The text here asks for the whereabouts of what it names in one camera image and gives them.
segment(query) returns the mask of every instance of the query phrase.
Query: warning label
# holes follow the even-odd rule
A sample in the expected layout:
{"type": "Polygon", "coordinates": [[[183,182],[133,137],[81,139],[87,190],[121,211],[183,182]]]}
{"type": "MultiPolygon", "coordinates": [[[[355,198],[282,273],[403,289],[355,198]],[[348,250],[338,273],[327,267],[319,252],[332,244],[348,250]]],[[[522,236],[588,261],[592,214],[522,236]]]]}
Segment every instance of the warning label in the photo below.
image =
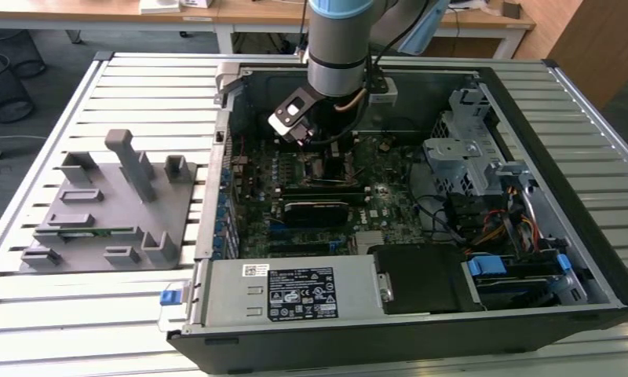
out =
{"type": "Polygon", "coordinates": [[[268,272],[268,318],[338,318],[334,268],[278,269],[268,272]]]}

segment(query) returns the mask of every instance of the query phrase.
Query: black trash can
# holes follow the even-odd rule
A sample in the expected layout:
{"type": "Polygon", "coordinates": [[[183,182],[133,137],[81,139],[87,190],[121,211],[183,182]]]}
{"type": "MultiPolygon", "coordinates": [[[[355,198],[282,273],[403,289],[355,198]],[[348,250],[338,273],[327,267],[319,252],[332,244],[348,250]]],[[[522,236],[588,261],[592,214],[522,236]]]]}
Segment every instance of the black trash can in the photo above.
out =
{"type": "Polygon", "coordinates": [[[35,104],[21,84],[21,80],[9,69],[9,58],[0,55],[0,123],[16,122],[32,113],[35,104]]]}
{"type": "Polygon", "coordinates": [[[21,79],[40,75],[47,65],[28,30],[0,29],[0,54],[9,58],[21,79]]]}

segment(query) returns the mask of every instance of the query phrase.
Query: red wire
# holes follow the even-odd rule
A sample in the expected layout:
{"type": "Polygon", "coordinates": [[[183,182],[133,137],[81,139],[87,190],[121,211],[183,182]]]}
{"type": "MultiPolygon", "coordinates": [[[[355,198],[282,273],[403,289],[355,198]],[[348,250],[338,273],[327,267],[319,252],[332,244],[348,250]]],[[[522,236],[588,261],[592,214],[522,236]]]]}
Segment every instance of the red wire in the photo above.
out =
{"type": "Polygon", "coordinates": [[[503,213],[504,210],[490,210],[490,213],[484,216],[484,229],[482,229],[482,232],[486,232],[486,228],[488,226],[488,222],[490,222],[490,219],[491,219],[491,215],[492,214],[500,214],[503,213]]]}

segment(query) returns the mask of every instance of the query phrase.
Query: blue latch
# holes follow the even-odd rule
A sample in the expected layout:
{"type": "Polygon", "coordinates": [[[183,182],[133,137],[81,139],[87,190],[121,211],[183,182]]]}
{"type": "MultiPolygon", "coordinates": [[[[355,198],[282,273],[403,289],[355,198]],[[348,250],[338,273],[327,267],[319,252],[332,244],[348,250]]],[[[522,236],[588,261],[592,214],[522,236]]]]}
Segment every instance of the blue latch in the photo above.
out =
{"type": "Polygon", "coordinates": [[[566,254],[556,255],[556,260],[558,264],[562,265],[563,271],[568,271],[572,268],[572,263],[570,262],[566,254]]]}
{"type": "Polygon", "coordinates": [[[181,290],[160,292],[160,306],[181,305],[181,290]]]}
{"type": "Polygon", "coordinates": [[[503,275],[507,273],[503,259],[498,255],[474,257],[468,261],[468,269],[472,276],[503,275]]]}

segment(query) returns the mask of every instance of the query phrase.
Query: white label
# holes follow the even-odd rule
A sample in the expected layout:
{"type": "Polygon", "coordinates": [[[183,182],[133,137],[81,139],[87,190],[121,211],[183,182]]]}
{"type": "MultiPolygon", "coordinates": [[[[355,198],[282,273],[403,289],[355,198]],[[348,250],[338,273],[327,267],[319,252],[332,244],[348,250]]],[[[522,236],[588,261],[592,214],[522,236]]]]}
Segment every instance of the white label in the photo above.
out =
{"type": "Polygon", "coordinates": [[[211,22],[212,18],[209,17],[184,17],[184,21],[199,21],[199,22],[211,22]]]}
{"type": "Polygon", "coordinates": [[[271,265],[241,265],[241,275],[249,276],[268,276],[271,265]]]}
{"type": "Polygon", "coordinates": [[[320,311],[327,311],[327,310],[335,310],[338,308],[338,306],[335,304],[323,304],[319,309],[320,311]]]}

